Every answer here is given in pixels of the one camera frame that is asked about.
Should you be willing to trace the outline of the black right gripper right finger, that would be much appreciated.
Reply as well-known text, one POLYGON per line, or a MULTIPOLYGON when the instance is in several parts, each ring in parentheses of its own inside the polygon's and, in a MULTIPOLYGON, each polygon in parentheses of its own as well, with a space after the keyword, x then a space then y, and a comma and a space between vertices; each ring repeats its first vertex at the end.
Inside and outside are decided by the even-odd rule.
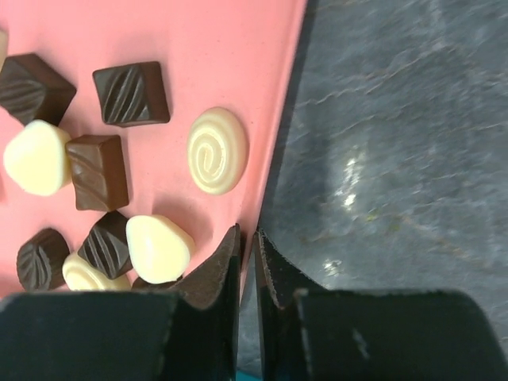
POLYGON ((266 380, 493 380, 496 336, 467 294, 328 290, 253 239, 266 380))

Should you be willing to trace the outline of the pink chocolate tray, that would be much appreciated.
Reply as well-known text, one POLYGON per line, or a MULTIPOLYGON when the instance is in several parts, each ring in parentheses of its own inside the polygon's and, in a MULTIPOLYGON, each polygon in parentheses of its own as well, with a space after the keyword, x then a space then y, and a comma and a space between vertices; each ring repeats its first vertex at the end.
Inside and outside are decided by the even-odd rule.
MULTIPOLYGON (((4 1, 1 65, 37 54, 76 88, 56 127, 71 139, 118 135, 129 220, 159 214, 195 242, 183 275, 238 225, 252 234, 260 214, 279 119, 306 4, 303 1, 4 1), (138 62, 161 65, 171 120, 122 128, 102 121, 93 72, 138 62), (204 111, 222 107, 241 121, 248 160, 237 185, 220 195, 200 190, 187 164, 187 138, 204 111)), ((109 212, 77 210, 73 182, 50 196, 29 194, 6 173, 6 145, 26 125, 1 107, 1 293, 26 291, 17 253, 45 228, 78 254, 92 226, 109 212)))

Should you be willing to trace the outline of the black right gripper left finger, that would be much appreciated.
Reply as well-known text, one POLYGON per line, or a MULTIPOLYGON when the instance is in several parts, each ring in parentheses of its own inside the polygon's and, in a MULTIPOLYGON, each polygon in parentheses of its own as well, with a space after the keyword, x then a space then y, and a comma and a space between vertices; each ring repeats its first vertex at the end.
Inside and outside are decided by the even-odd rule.
POLYGON ((241 230, 167 288, 12 294, 1 303, 4 380, 233 380, 241 230))

